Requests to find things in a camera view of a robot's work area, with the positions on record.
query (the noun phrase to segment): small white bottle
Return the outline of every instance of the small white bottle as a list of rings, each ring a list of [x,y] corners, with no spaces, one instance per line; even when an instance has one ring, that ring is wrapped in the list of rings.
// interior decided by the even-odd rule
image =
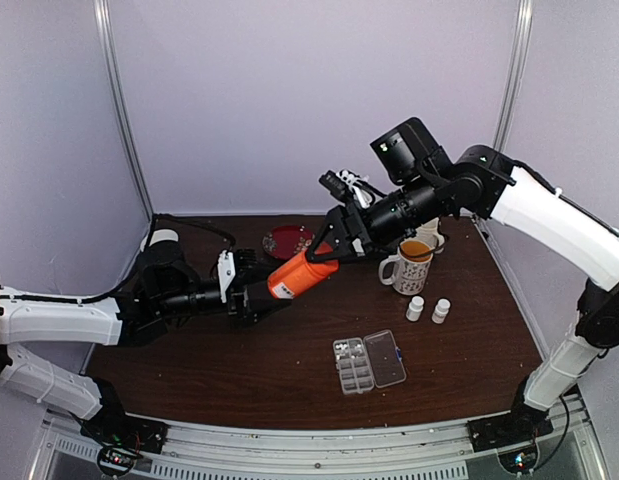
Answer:
[[[451,302],[446,298],[441,298],[440,300],[438,300],[438,303],[436,303],[436,308],[433,310],[431,320],[433,320],[434,323],[438,324],[444,322],[450,308]]]
[[[409,302],[409,308],[407,308],[407,320],[415,322],[420,318],[422,310],[425,308],[425,299],[416,295]]]

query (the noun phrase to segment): white label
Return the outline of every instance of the white label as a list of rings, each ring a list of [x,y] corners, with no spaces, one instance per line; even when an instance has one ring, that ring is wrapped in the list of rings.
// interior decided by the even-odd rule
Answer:
[[[273,293],[276,295],[276,297],[278,298],[293,298],[293,292],[291,290],[289,290],[287,288],[287,286],[283,283],[280,282],[278,285],[276,285],[275,287],[272,288]]]

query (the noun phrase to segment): plastic compartment box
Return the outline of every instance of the plastic compartment box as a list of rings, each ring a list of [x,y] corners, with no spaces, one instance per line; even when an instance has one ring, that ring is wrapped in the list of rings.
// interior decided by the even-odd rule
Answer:
[[[368,335],[364,341],[359,337],[336,340],[333,352],[345,395],[368,392],[374,385],[388,387],[407,378],[390,330]]]

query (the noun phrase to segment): wooden table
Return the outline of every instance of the wooden table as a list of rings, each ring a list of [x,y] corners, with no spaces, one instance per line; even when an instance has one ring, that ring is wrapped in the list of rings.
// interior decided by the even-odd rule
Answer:
[[[238,247],[261,251],[263,235],[283,224],[317,230],[321,218],[215,217]],[[223,241],[162,222],[180,233],[187,260],[209,271]],[[340,429],[399,426],[506,410],[520,380],[539,363],[534,342],[479,232],[467,218],[446,219],[451,237],[431,266],[421,320],[409,302],[380,285],[377,262],[350,264],[294,304],[246,330],[224,315],[199,317],[154,344],[98,347],[91,376],[114,383],[128,411],[221,426]],[[440,297],[452,307],[430,321]],[[363,395],[342,394],[332,342],[391,329],[407,380]]]

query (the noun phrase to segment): red plate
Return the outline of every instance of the red plate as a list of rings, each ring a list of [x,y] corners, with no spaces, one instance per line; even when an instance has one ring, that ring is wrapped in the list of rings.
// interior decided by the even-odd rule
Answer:
[[[273,258],[289,260],[307,248],[313,237],[313,232],[303,225],[283,225],[264,236],[262,248]]]

